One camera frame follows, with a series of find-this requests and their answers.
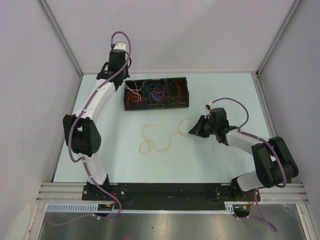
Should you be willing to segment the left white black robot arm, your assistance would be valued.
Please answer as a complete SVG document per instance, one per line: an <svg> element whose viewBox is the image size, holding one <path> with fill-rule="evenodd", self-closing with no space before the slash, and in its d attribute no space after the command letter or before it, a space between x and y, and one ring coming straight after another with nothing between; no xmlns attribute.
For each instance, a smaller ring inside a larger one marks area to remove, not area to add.
<svg viewBox="0 0 320 240"><path fill-rule="evenodd" d="M82 162L87 183L94 185L93 194L100 200L110 196L108 175L97 155L102 138L96 122L107 101L129 75L130 56L124 43L111 47L109 60L96 76L95 85L84 104L74 114L63 117L63 130L72 162Z"/></svg>

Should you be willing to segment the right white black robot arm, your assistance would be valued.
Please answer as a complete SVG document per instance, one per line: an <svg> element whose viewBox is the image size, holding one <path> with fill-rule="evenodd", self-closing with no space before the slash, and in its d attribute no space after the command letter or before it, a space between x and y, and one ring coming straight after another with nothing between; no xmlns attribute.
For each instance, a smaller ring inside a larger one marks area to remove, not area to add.
<svg viewBox="0 0 320 240"><path fill-rule="evenodd" d="M190 135L208 138L214 135L217 142L238 148L253 157L255 170L231 180L230 194L242 201L255 189L285 187L299 174L298 166L285 142L279 136L264 139L239 130L229 124L224 108L217 107L201 115Z"/></svg>

